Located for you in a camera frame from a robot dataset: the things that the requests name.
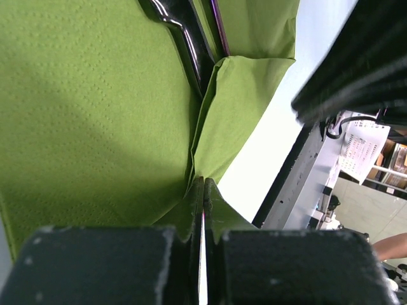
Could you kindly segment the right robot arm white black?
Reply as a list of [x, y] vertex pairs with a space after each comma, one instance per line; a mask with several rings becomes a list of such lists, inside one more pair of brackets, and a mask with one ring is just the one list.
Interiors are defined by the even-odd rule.
[[406, 1], [358, 1], [291, 105], [306, 125], [340, 111], [383, 110], [383, 122], [404, 126]]

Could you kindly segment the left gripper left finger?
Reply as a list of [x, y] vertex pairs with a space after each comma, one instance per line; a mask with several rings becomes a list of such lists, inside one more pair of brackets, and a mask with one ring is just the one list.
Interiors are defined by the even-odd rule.
[[204, 180], [148, 227], [42, 227], [2, 304], [198, 304]]

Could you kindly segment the person forearm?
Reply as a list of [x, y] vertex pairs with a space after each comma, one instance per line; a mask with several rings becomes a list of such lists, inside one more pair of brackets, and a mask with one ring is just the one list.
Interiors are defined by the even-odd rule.
[[406, 240], [406, 233], [397, 234], [374, 243], [373, 249], [380, 261], [404, 259], [407, 256]]

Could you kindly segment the green paper napkin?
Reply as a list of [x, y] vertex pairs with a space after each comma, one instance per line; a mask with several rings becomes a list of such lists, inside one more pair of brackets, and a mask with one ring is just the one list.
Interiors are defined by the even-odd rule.
[[220, 1], [230, 46], [204, 98], [138, 1], [1, 2], [1, 217], [12, 257], [39, 227], [145, 226], [197, 175], [219, 181], [294, 63], [297, 1]]

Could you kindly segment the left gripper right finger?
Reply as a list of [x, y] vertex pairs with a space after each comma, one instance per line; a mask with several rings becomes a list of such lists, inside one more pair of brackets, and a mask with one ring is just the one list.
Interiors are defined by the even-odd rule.
[[352, 231], [261, 230], [204, 184], [209, 304], [397, 304], [369, 243]]

